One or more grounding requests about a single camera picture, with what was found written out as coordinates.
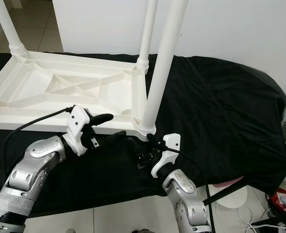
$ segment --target black cable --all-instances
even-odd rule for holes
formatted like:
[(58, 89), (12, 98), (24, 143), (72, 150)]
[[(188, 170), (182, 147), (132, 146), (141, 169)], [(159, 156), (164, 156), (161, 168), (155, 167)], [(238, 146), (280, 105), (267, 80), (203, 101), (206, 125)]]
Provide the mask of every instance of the black cable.
[(8, 175), (8, 174), (7, 174), (7, 164), (6, 164), (6, 146), (7, 146), (7, 143), (8, 143), (8, 141), (9, 141), (9, 139), (10, 139), (15, 133), (17, 133), (18, 131), (20, 131), (20, 130), (22, 130), (22, 129), (24, 129), (24, 128), (26, 128), (26, 127), (28, 127), (28, 126), (30, 126), (30, 125), (36, 123), (36, 122), (38, 122), (38, 121), (41, 121), (41, 120), (44, 120), (44, 119), (53, 117), (53, 116), (58, 115), (58, 114), (63, 113), (63, 112), (68, 112), (68, 113), (70, 113), (72, 110), (73, 110), (73, 107), (64, 108), (64, 109), (61, 109), (60, 111), (57, 111), (57, 112), (55, 112), (55, 113), (52, 113), (52, 114), (49, 114), (49, 115), (40, 117), (40, 118), (38, 118), (38, 119), (35, 119), (35, 120), (33, 120), (33, 121), (30, 121), (30, 122), (28, 122), (28, 123), (26, 123), (26, 124), (24, 124), (24, 125), (18, 127), (18, 128), (15, 129), (14, 131), (10, 132), (9, 135), (7, 135), (7, 137), (5, 138), (5, 141), (4, 141), (4, 143), (3, 143), (3, 149), (2, 149), (2, 151), (3, 151), (3, 168), (4, 168), (4, 179), (5, 179), (5, 181), (6, 181), (6, 178), (7, 178), (7, 175)]
[[(203, 173), (202, 169), (198, 166), (198, 164), (196, 163), (196, 161), (189, 155), (189, 154), (186, 154), (184, 152), (181, 152), (179, 150), (175, 150), (175, 149), (172, 149), (172, 148), (168, 148), (166, 147), (166, 150), (168, 151), (172, 151), (172, 152), (175, 152), (175, 153), (179, 153), (181, 155), (184, 155), (185, 157), (187, 157), (197, 168), (200, 172)], [(211, 202), (211, 196), (210, 196), (210, 191), (209, 191), (209, 187), (208, 187), (208, 184), (207, 184), (207, 180), (205, 180), (205, 187), (206, 187), (206, 191), (207, 191), (207, 202), (208, 202), (208, 206), (209, 206), (209, 213), (210, 213), (210, 220), (211, 220), (211, 228), (212, 228), (212, 232), (213, 233), (216, 233), (215, 231), (215, 226), (214, 226), (214, 218), (213, 218), (213, 212), (212, 212), (212, 202)]]

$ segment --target floor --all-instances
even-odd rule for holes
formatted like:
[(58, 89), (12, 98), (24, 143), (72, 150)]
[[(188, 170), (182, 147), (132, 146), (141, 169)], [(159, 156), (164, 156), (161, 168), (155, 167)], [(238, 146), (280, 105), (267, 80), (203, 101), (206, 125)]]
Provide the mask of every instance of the floor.
[[(63, 52), (55, 12), (51, 1), (33, 0), (23, 9), (13, 9), (11, 19), (27, 50)], [(5, 36), (0, 39), (0, 52), (9, 52)], [(246, 204), (252, 209), (254, 221), (265, 210), (265, 194), (247, 187)], [(198, 189), (201, 199), (206, 198), (204, 188)], [(238, 216), (237, 209), (227, 209), (212, 204), (217, 233), (245, 232), (246, 223)], [(239, 212), (246, 220), (251, 219), (250, 210), (242, 206)], [(145, 197), (138, 200), (97, 207), (70, 213), (30, 218), (25, 233), (65, 233), (73, 228), (77, 233), (131, 233), (149, 228), (157, 233), (177, 233), (172, 205), (167, 197)]]
[[(29, 0), (22, 9), (12, 9), (10, 16), (27, 50), (63, 52), (53, 4), (48, 0)], [(0, 38), (0, 52), (9, 53), (8, 41)]]

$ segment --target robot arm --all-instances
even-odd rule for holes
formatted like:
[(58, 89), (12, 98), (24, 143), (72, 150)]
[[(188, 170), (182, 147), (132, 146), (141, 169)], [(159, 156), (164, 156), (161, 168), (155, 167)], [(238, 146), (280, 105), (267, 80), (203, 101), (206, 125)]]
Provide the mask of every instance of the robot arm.
[(24, 231), (24, 222), (49, 172), (66, 159), (67, 153), (80, 156), (86, 152), (85, 146), (98, 147), (92, 126), (112, 118), (111, 114), (93, 117), (82, 107), (74, 106), (67, 121), (66, 134), (28, 146), (23, 159), (14, 167), (0, 191), (0, 233)]
[(162, 188), (172, 203), (179, 232), (212, 232), (207, 221), (206, 207), (198, 197), (196, 186), (182, 170), (174, 166), (178, 153), (166, 150), (179, 150), (180, 135), (165, 135), (163, 141), (158, 141), (152, 134), (148, 134), (147, 138), (154, 146), (149, 152), (141, 152), (131, 138), (128, 142), (135, 152), (138, 168), (150, 166), (152, 176), (163, 180)]

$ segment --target black cloth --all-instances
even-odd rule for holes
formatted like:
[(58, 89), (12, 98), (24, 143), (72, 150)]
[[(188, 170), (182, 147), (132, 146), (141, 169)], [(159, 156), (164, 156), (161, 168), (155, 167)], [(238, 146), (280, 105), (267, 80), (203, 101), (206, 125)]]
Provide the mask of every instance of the black cloth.
[[(71, 54), (124, 62), (137, 56)], [(0, 69), (11, 55), (0, 54)], [(149, 91), (156, 55), (149, 56)], [(245, 176), (251, 185), (273, 193), (286, 175), (286, 147), (281, 112), (286, 97), (267, 74), (240, 64), (207, 57), (174, 57), (156, 121), (157, 135), (181, 134), (180, 149), (191, 154), (181, 168), (196, 185)], [(9, 131), (0, 130), (1, 147)], [(8, 145), (7, 164), (32, 142), (56, 133), (18, 132)], [(56, 166), (48, 176), (31, 216), (75, 211), (165, 193), (157, 179), (138, 171), (126, 139)]]

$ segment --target red object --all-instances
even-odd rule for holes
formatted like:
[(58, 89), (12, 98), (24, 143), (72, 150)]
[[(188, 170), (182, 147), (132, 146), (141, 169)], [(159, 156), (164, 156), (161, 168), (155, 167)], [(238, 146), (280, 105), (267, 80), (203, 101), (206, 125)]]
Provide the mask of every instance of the red object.
[(281, 213), (286, 213), (286, 205), (280, 202), (278, 193), (279, 196), (286, 195), (286, 191), (284, 189), (278, 188), (278, 190), (272, 196), (269, 196), (270, 202), (278, 211), (280, 211)]

